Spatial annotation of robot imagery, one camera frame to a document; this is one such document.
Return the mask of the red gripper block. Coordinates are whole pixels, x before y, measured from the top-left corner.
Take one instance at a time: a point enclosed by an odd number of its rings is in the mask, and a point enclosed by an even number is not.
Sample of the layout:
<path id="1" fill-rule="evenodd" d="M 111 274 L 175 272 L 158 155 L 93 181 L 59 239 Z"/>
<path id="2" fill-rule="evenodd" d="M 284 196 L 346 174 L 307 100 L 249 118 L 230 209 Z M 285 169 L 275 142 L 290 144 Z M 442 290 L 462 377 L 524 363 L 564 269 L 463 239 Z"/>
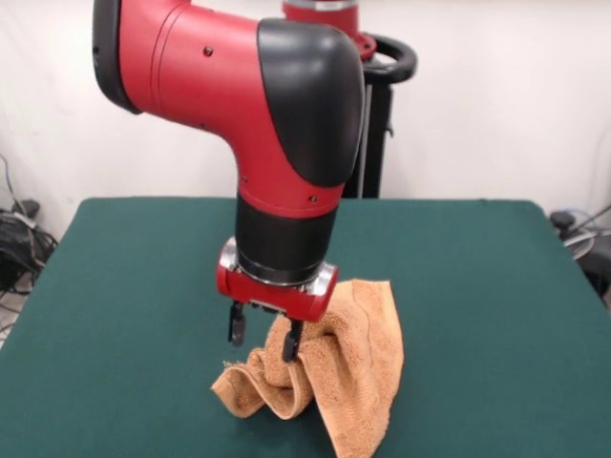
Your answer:
<path id="1" fill-rule="evenodd" d="M 216 270 L 219 292 L 233 300 L 230 307 L 228 338 L 234 346 L 242 346 L 246 328 L 244 303 L 254 303 L 290 320 L 284 337 L 283 361 L 297 359 L 304 323 L 317 322 L 324 315 L 338 280 L 337 266 L 323 262 L 311 281 L 299 286 L 266 283 L 246 274 L 238 264 L 236 240 L 230 238 L 221 249 Z"/>

